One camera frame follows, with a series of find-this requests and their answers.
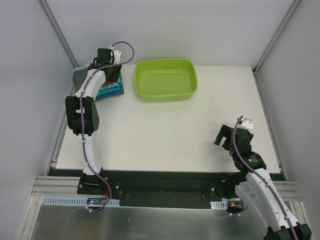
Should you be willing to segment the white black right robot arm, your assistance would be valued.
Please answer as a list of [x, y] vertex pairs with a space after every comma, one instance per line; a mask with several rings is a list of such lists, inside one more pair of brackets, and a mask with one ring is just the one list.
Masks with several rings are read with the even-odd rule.
[[214, 141], [232, 157], [237, 172], [215, 187], [223, 199], [239, 197], [244, 208], [262, 221], [265, 240], [309, 240], [312, 231], [300, 223], [277, 191], [262, 157], [252, 150], [253, 122], [240, 116], [234, 127], [223, 124]]

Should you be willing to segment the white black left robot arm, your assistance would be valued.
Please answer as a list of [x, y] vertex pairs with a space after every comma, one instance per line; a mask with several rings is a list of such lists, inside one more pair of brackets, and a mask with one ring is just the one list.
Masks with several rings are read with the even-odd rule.
[[78, 89], [72, 96], [65, 98], [67, 125], [80, 144], [83, 158], [83, 173], [93, 176], [102, 170], [100, 151], [96, 144], [100, 118], [96, 99], [100, 99], [113, 86], [122, 85], [120, 63], [122, 52], [113, 46], [99, 48], [97, 57], [85, 69], [77, 70], [75, 77], [81, 76]]

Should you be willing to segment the dark grey t-shirt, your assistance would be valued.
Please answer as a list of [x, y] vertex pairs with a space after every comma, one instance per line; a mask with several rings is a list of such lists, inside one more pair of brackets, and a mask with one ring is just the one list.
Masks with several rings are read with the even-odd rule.
[[[84, 83], [85, 79], [87, 77], [87, 70], [86, 69], [81, 69], [81, 70], [78, 70], [78, 71], [74, 71], [73, 72], [73, 78], [72, 78], [72, 81], [73, 81], [73, 87], [74, 87], [74, 90], [77, 92], [80, 87], [82, 86], [82, 84]], [[109, 83], [109, 82], [105, 82], [106, 85], [102, 86], [102, 87], [107, 87], [109, 86], [110, 84], [112, 83]]]

